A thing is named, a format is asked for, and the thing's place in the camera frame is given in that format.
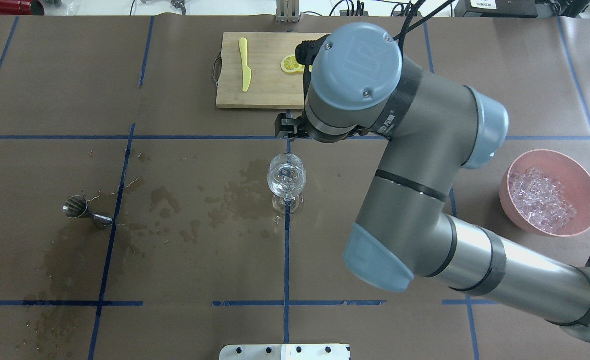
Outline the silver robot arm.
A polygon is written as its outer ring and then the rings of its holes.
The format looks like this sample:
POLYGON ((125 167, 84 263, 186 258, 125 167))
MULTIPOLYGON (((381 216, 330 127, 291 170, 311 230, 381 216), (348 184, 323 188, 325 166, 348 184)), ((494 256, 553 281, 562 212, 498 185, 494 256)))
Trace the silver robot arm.
POLYGON ((375 133, 388 145, 343 260, 362 281, 404 292, 415 276, 521 310, 590 343, 590 257, 576 268, 442 209, 460 169, 485 166, 509 114, 474 88, 430 73, 403 52, 405 34, 348 23, 295 48, 302 116, 279 114, 278 139, 325 144, 375 133))

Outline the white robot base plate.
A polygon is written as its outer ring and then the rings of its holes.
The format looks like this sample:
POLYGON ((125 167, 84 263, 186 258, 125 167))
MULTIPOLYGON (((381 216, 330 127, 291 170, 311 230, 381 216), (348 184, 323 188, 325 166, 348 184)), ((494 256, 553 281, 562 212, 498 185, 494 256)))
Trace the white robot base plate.
POLYGON ((224 346, 220 360, 350 360, 349 344, 231 344, 224 346))

